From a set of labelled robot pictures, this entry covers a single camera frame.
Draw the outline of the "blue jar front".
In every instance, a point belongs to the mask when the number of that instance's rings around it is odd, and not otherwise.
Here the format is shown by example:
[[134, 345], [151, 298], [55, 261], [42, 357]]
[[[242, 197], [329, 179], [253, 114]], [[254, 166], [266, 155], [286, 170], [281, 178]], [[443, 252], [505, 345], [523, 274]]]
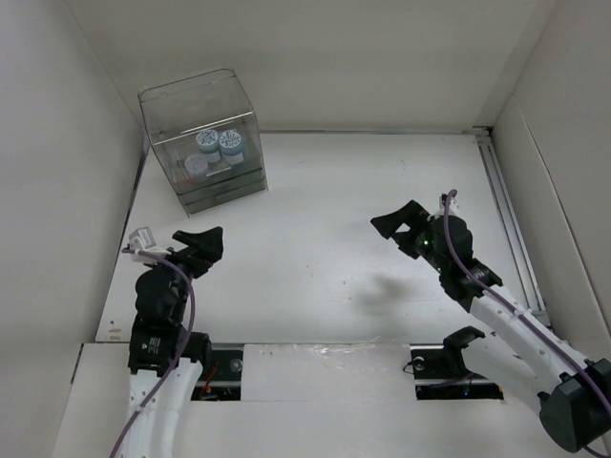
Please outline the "blue jar front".
[[237, 130], [232, 129], [221, 132], [219, 147], [225, 162], [234, 165], [244, 161], [244, 143], [241, 134]]

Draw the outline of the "blue jar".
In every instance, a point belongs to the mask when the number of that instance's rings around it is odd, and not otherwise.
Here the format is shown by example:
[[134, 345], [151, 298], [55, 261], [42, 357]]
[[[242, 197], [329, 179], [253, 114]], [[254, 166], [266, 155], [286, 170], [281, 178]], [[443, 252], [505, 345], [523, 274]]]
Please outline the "blue jar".
[[221, 132], [219, 147], [225, 162], [234, 165], [244, 161], [244, 143], [241, 134], [237, 130], [232, 129]]
[[205, 155], [208, 164], [217, 166], [221, 162], [221, 151], [219, 147], [219, 133], [214, 129], [205, 129], [197, 133], [197, 154]]

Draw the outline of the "blue jar back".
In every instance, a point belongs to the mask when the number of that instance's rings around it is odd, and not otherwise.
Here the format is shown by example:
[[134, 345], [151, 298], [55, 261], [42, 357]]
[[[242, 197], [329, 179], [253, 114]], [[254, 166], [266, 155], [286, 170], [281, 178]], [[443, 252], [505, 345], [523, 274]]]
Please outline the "blue jar back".
[[221, 162], [221, 151], [219, 147], [219, 133], [214, 129], [205, 129], [197, 133], [197, 154], [205, 155], [208, 164], [217, 166]]

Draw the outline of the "clear plastic organizer box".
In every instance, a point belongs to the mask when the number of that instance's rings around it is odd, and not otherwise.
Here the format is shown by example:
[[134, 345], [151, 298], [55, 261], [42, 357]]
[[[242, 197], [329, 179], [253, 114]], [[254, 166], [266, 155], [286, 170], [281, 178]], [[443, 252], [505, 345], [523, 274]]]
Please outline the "clear plastic organizer box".
[[234, 70], [138, 94], [150, 146], [189, 216], [267, 189], [259, 123]]

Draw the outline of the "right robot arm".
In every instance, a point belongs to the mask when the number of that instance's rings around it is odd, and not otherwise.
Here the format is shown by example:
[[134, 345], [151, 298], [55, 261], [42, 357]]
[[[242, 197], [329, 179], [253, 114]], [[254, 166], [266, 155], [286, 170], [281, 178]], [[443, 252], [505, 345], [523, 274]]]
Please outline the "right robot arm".
[[432, 214], [411, 200], [371, 219], [384, 238], [437, 273], [445, 294], [487, 326], [443, 341], [441, 364], [454, 376], [480, 375], [517, 397], [563, 450], [592, 453], [610, 431], [610, 362], [576, 350], [518, 302], [501, 277], [474, 256], [473, 234], [453, 193]]

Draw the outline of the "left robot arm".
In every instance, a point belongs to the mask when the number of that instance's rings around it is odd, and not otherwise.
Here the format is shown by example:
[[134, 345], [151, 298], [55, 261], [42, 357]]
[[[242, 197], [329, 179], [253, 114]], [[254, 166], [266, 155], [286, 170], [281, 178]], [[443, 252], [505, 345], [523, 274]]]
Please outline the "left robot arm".
[[176, 457], [185, 411], [199, 378], [212, 369], [208, 334], [194, 329], [194, 280], [223, 255], [223, 230], [177, 231], [182, 247], [161, 248], [148, 227], [136, 229], [123, 253], [145, 265], [135, 285], [129, 341], [126, 423], [113, 457]]

